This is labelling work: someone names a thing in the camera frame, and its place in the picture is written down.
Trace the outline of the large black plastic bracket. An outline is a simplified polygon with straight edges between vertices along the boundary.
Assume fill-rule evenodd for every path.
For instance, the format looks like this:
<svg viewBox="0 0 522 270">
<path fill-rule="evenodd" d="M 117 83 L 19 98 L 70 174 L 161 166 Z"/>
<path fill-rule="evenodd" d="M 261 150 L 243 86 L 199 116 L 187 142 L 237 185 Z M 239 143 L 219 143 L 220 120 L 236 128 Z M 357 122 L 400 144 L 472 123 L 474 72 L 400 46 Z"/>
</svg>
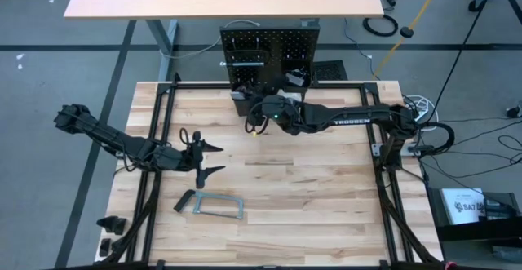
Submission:
<svg viewBox="0 0 522 270">
<path fill-rule="evenodd" d="M 111 215 L 102 219 L 98 219 L 96 224 L 101 228 L 104 228 L 107 233 L 113 233 L 117 236 L 121 236 L 124 232 L 126 221 L 126 218 Z"/>
</svg>

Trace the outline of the black grid mat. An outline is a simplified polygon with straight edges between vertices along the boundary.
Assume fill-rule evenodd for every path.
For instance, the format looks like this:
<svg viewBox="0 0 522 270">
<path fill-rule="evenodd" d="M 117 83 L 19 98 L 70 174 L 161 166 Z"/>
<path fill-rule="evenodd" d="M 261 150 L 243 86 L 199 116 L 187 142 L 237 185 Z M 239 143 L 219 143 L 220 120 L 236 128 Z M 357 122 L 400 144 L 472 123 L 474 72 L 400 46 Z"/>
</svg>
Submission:
<svg viewBox="0 0 522 270">
<path fill-rule="evenodd" d="M 314 63 L 319 81 L 346 81 L 347 73 L 342 60 L 317 61 Z"/>
</svg>

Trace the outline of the dark grey rectangular block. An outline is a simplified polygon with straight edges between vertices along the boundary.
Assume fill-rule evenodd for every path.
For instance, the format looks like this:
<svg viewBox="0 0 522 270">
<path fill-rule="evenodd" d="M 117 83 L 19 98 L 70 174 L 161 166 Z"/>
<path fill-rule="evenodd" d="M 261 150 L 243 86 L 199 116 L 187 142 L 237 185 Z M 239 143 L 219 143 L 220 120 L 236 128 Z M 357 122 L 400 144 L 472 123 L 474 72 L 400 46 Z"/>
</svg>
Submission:
<svg viewBox="0 0 522 270">
<path fill-rule="evenodd" d="M 288 80 L 288 83 L 293 84 L 295 86 L 302 87 L 305 83 L 306 77 L 298 77 L 295 75 L 295 73 L 287 73 L 285 76 Z"/>
</svg>

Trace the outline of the tall black pegboard bin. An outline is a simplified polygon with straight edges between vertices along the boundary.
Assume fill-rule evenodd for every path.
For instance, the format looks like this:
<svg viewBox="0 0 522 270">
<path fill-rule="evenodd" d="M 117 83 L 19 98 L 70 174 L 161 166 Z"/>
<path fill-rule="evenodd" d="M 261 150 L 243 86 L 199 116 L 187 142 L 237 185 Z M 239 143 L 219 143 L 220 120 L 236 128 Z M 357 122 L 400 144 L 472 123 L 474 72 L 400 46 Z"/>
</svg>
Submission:
<svg viewBox="0 0 522 270">
<path fill-rule="evenodd" d="M 260 94 L 261 94 L 261 90 L 259 89 L 258 86 L 257 86 L 257 91 L 258 91 L 258 92 L 257 92 L 256 94 L 259 94 L 259 95 L 260 95 Z M 249 113 L 249 111 L 251 110 L 251 108 L 248 108 L 248 107 L 247 107 L 247 104 L 248 104 L 248 103 L 247 103 L 247 98 L 248 98 L 248 96 L 247 96 L 244 100 L 232 100 L 233 103 L 234 103 L 234 105 L 235 105 L 235 107 L 236 107 L 237 114 L 238 114 L 240 117 L 244 117 L 244 116 L 246 116 L 246 115 Z"/>
</svg>

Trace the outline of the grey hacksaw with black handle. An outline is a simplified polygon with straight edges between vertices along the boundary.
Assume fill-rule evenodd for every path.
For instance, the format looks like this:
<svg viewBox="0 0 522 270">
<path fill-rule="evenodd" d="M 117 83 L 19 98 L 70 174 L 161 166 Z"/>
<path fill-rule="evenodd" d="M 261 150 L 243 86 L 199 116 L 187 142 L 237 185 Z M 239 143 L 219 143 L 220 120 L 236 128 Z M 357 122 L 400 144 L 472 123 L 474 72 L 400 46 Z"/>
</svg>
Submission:
<svg viewBox="0 0 522 270">
<path fill-rule="evenodd" d="M 234 197 L 234 196 L 219 195 L 219 194 L 213 194 L 213 193 L 202 193 L 201 191 L 196 191 L 196 190 L 192 190 L 192 189 L 187 190 L 183 194 L 183 196 L 178 200 L 178 202 L 174 206 L 174 211 L 176 211 L 177 213 L 181 213 L 193 197 L 195 197 L 197 199 L 196 205 L 192 208 L 192 212 L 195 215 L 212 215 L 212 216 L 224 217 L 224 218 L 230 218 L 230 219 L 243 219 L 244 218 L 244 201 L 242 199 L 240 199 L 238 197 Z M 201 204 L 205 198 L 215 199 L 215 200 L 220 200 L 220 201 L 235 202 L 237 204 L 238 211 L 235 215 L 226 215 L 226 214 L 221 214 L 221 213 L 202 211 Z"/>
</svg>

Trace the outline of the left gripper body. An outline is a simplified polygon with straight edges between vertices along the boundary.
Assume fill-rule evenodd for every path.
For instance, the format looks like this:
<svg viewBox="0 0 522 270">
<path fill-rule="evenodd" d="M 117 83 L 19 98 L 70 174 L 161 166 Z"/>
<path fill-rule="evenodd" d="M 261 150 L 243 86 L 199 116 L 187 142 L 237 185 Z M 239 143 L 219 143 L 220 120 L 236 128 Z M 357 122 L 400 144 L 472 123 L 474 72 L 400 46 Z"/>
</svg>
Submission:
<svg viewBox="0 0 522 270">
<path fill-rule="evenodd" d="M 186 154 L 191 160 L 191 166 L 196 170 L 196 188 L 204 188 L 205 176 L 204 170 L 201 167 L 203 161 L 203 143 L 201 139 L 201 132 L 195 131 L 192 134 L 192 140 L 188 138 L 188 131 L 181 130 L 179 137 L 183 144 L 186 145 Z"/>
</svg>

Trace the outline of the black aluminium table frame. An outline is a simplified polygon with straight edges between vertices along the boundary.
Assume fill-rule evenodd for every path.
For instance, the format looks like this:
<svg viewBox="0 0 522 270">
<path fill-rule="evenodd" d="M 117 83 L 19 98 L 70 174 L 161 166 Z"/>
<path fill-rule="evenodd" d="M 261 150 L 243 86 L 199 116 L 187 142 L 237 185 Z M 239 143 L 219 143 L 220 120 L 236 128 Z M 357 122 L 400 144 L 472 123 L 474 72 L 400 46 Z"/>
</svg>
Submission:
<svg viewBox="0 0 522 270">
<path fill-rule="evenodd" d="M 287 135 L 270 124 L 253 137 L 244 130 L 228 86 L 181 82 L 175 89 L 168 140 L 179 130 L 200 131 L 222 152 L 207 153 L 205 193 L 244 201 L 244 218 L 181 213 L 175 203 L 195 186 L 195 175 L 166 171 L 153 226 L 143 225 L 134 259 L 168 268 L 376 268 L 414 259 L 398 227 L 385 220 L 378 198 L 372 144 L 377 127 L 338 126 L 314 135 Z M 202 211 L 235 215 L 237 204 L 205 198 Z"/>
</svg>

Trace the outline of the black perforated pegboard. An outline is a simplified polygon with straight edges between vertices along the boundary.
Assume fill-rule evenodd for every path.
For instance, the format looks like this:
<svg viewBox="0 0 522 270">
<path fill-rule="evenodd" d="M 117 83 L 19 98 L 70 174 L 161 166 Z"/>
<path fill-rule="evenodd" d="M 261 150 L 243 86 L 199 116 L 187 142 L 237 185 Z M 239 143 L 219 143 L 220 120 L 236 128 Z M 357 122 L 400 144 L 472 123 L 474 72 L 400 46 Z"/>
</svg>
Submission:
<svg viewBox="0 0 522 270">
<path fill-rule="evenodd" d="M 225 51 L 232 50 L 232 38 L 238 50 L 256 50 L 259 37 L 260 50 L 269 51 L 270 60 L 263 67 L 223 67 L 228 72 L 231 91 L 245 82 L 252 82 L 261 90 L 263 85 L 274 86 L 274 94 L 285 90 L 285 79 L 281 65 L 286 60 L 309 60 L 313 63 L 319 38 L 319 26 L 299 27 L 254 27 L 220 29 L 220 37 Z"/>
</svg>

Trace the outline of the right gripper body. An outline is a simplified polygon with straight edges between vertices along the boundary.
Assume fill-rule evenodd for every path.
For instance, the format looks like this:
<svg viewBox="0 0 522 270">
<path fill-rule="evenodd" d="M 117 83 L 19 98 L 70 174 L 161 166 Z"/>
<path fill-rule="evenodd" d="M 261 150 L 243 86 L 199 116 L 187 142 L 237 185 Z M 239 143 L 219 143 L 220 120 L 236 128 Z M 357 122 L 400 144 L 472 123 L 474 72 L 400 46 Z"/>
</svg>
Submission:
<svg viewBox="0 0 522 270">
<path fill-rule="evenodd" d="M 250 104 L 246 114 L 244 129 L 248 134 L 260 135 L 265 132 L 270 121 L 275 122 L 284 132 L 297 135 L 304 132 L 300 108 L 303 102 L 285 95 L 258 96 Z"/>
</svg>

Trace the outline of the wide black pegboard bin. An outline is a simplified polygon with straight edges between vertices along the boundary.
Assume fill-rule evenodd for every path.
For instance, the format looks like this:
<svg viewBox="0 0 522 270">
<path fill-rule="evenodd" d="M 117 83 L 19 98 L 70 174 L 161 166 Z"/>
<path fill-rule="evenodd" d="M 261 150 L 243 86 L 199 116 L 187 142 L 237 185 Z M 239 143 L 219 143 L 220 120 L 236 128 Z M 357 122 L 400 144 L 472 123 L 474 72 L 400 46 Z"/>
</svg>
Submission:
<svg viewBox="0 0 522 270">
<path fill-rule="evenodd" d="M 308 75 L 306 76 L 305 83 L 302 87 L 288 83 L 288 80 L 285 76 L 287 73 L 293 73 L 295 69 L 306 69 L 308 71 Z M 310 85 L 315 80 L 312 62 L 309 60 L 286 60 L 281 65 L 281 71 L 283 78 L 285 79 L 285 90 L 289 92 L 299 92 L 305 94 Z"/>
</svg>

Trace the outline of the black side table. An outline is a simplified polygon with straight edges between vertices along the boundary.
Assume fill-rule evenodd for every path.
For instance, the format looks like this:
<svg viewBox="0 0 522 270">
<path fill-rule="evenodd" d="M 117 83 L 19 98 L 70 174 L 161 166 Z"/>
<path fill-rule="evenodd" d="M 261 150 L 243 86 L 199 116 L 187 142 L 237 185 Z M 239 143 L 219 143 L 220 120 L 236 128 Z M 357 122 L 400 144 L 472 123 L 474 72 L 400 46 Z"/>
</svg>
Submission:
<svg viewBox="0 0 522 270">
<path fill-rule="evenodd" d="M 515 194 L 481 189 L 486 216 L 478 222 L 451 225 L 441 189 L 430 188 L 428 199 L 444 257 L 476 263 L 479 267 L 522 270 L 522 203 L 515 199 Z"/>
</svg>

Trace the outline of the white booklet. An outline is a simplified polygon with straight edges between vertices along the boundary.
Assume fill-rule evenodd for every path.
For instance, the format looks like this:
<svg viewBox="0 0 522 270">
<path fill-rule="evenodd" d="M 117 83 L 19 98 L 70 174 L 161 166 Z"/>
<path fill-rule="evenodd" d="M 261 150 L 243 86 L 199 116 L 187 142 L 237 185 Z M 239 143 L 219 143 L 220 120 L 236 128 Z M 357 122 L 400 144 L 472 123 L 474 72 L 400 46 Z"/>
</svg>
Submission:
<svg viewBox="0 0 522 270">
<path fill-rule="evenodd" d="M 440 194 L 451 225 L 478 222 L 486 216 L 480 188 L 442 188 Z"/>
</svg>

